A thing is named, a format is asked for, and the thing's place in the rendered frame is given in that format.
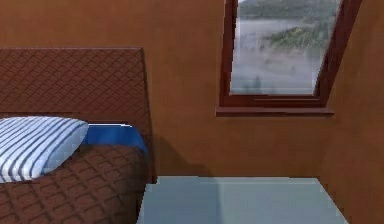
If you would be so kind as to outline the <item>blue striped white pillow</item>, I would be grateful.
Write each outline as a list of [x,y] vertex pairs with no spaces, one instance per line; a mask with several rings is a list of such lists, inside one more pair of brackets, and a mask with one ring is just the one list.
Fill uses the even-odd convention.
[[29,181],[63,164],[81,145],[89,125],[63,117],[0,119],[0,183]]

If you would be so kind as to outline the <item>brown quilted bed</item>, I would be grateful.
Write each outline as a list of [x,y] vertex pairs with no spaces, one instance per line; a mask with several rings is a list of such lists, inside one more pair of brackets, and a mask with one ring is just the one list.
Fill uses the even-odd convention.
[[0,119],[88,123],[54,171],[0,183],[0,224],[136,224],[156,180],[140,48],[0,48]]

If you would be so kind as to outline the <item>brown framed window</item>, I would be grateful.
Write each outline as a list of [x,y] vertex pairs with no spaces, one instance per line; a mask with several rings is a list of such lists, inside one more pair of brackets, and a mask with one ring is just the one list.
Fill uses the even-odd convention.
[[331,117],[362,0],[225,0],[218,117]]

